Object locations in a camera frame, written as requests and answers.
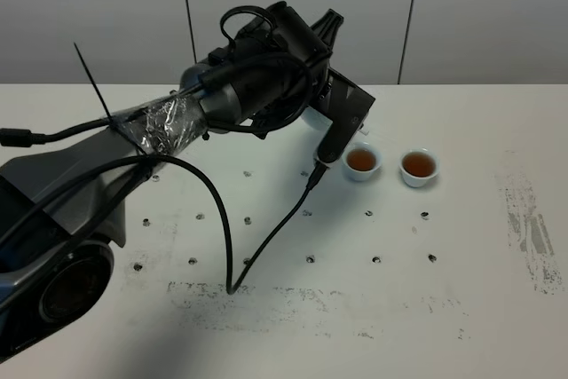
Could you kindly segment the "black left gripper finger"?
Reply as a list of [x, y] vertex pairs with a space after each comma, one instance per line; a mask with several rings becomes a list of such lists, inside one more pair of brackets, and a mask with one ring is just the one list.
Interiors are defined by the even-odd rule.
[[333, 9], [328, 9], [319, 20], [311, 25], [311, 29], [329, 50], [333, 50], [337, 33], [343, 22], [343, 15]]

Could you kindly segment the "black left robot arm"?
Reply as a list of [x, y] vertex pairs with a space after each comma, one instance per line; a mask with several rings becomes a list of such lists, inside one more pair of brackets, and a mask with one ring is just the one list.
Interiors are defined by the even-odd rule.
[[243, 5], [250, 21], [189, 67], [168, 96], [54, 134], [4, 129], [3, 146], [83, 134], [67, 148], [1, 168], [1, 357], [10, 359], [83, 316], [103, 295], [113, 246], [126, 239], [125, 199], [197, 138], [265, 138], [334, 87], [329, 61], [343, 17], [306, 23], [284, 2]]

